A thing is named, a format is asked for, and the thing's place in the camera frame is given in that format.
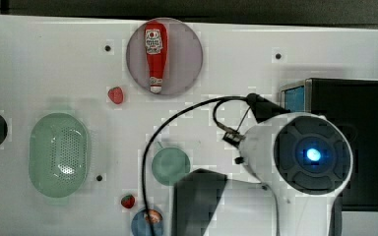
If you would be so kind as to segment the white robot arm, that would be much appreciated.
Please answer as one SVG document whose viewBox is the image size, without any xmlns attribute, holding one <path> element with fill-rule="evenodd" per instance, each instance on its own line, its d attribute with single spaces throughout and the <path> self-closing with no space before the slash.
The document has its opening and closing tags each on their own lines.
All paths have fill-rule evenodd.
<svg viewBox="0 0 378 236">
<path fill-rule="evenodd" d="M 257 121 L 224 139 L 251 176 L 197 169 L 174 186 L 171 236 L 330 236 L 336 198 L 352 175 L 345 135 L 323 116 L 291 113 L 256 93 Z"/>
</svg>

